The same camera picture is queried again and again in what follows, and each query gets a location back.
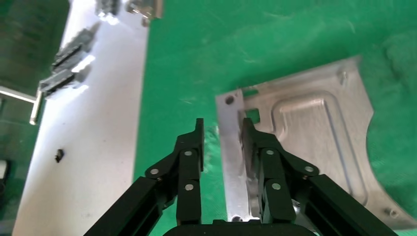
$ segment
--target mounting hole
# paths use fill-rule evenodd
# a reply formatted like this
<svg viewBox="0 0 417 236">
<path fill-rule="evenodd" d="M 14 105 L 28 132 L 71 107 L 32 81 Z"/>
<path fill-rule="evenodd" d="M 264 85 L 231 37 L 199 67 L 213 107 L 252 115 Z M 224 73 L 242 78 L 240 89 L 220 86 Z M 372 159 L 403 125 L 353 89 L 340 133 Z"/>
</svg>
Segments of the mounting hole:
<svg viewBox="0 0 417 236">
<path fill-rule="evenodd" d="M 232 222 L 243 222 L 242 218 L 238 215 L 232 217 Z"/>
<path fill-rule="evenodd" d="M 232 104 L 234 101 L 235 101 L 235 98 L 233 96 L 228 96 L 226 97 L 226 100 L 225 100 L 227 105 Z"/>
</svg>

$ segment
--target aluminum plate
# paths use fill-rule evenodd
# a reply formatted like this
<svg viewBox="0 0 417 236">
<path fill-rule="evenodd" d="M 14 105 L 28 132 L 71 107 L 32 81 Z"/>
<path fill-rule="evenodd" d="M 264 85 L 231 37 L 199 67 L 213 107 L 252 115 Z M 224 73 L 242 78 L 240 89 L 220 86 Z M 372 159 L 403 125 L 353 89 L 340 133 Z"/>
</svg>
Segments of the aluminum plate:
<svg viewBox="0 0 417 236">
<path fill-rule="evenodd" d="M 275 134 L 286 151 L 319 167 L 385 224 L 417 227 L 369 165 L 366 133 L 373 109 L 358 62 L 358 57 L 337 61 L 216 98 L 228 220 L 259 217 L 257 181 L 246 172 L 239 141 L 246 112 L 258 110 L 259 131 Z M 243 96 L 247 92 L 255 94 Z"/>
</svg>

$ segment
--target metal bracket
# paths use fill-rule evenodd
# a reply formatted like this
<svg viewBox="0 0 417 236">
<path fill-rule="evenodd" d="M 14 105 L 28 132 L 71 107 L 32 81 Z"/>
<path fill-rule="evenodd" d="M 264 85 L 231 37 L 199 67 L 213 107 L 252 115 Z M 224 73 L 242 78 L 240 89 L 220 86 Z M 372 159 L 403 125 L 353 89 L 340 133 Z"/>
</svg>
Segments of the metal bracket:
<svg viewBox="0 0 417 236">
<path fill-rule="evenodd" d="M 22 92 L 15 91 L 15 90 L 3 87 L 3 86 L 0 86 L 0 93 L 6 96 L 17 98 L 25 102 L 33 103 L 33 108 L 32 108 L 32 112 L 30 113 L 29 123 L 31 125 L 36 125 L 37 117 L 39 113 L 39 107 L 42 101 L 42 91 L 40 89 L 36 91 L 36 97 L 30 96 Z"/>
<path fill-rule="evenodd" d="M 163 0 L 129 0 L 126 11 L 132 14 L 142 14 L 142 26 L 148 27 L 154 18 L 162 18 Z"/>
</svg>

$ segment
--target green table surface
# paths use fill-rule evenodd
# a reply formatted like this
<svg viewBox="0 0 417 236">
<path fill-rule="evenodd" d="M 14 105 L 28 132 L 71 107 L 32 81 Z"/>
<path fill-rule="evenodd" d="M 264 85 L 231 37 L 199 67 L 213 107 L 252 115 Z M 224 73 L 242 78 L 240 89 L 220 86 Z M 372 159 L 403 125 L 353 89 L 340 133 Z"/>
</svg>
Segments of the green table surface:
<svg viewBox="0 0 417 236">
<path fill-rule="evenodd" d="M 362 55 L 375 110 L 370 163 L 416 217 L 416 9 L 415 0 L 166 0 L 150 27 L 134 178 L 204 118 L 202 220 L 226 219 L 215 96 Z M 152 235 L 174 227 L 175 212 L 165 210 Z"/>
</svg>

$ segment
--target metal rod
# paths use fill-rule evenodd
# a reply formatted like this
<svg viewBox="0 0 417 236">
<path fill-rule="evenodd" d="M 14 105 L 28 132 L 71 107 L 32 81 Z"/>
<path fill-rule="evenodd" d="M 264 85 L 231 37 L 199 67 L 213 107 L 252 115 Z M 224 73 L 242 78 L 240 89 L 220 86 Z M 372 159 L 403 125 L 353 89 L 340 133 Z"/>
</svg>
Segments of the metal rod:
<svg viewBox="0 0 417 236">
<path fill-rule="evenodd" d="M 36 120 L 38 119 L 38 112 L 40 107 L 40 102 L 42 101 L 42 91 L 40 88 L 36 91 L 36 101 L 33 103 L 32 113 L 30 114 L 29 123 L 31 125 L 36 125 Z"/>
<path fill-rule="evenodd" d="M 3 86 L 0 86 L 0 93 L 6 96 L 10 96 L 10 97 L 14 97 L 14 98 L 26 101 L 26 102 L 30 102 L 30 103 L 36 102 L 36 98 L 34 96 L 30 96 L 22 92 L 18 92 L 18 91 L 15 91 L 15 90 L 3 87 Z"/>
</svg>

